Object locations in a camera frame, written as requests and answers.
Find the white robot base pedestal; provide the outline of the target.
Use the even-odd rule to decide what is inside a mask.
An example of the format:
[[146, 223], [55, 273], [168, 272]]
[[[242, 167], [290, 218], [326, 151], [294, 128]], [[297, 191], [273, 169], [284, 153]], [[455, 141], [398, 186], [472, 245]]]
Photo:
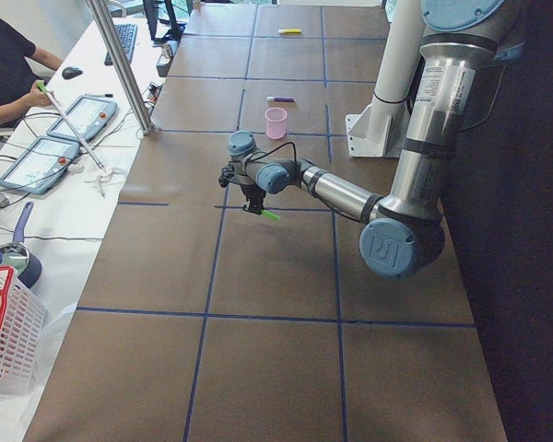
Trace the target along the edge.
[[371, 104], [347, 116], [347, 144], [353, 157], [398, 157], [410, 121], [408, 96], [420, 61], [425, 23], [421, 3], [397, 3]]

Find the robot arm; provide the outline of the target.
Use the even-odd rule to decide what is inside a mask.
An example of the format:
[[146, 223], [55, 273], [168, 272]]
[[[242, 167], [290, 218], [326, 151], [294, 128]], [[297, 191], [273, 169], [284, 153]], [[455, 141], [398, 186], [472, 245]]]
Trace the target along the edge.
[[439, 200], [483, 70], [517, 58], [525, 1], [401, 1], [397, 4], [371, 103], [347, 116], [353, 157], [397, 162], [391, 190], [369, 192], [311, 161], [260, 150], [251, 133], [229, 137], [221, 186], [236, 185], [244, 210], [265, 212], [269, 194], [289, 185], [364, 228], [359, 250], [380, 276], [403, 278], [433, 262], [445, 236]]

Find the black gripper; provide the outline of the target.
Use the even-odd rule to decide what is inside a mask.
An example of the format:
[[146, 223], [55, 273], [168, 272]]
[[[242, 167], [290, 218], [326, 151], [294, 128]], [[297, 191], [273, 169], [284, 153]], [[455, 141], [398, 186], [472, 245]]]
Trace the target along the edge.
[[246, 198], [242, 210], [261, 215], [264, 212], [264, 191], [256, 184], [242, 184], [241, 192]]

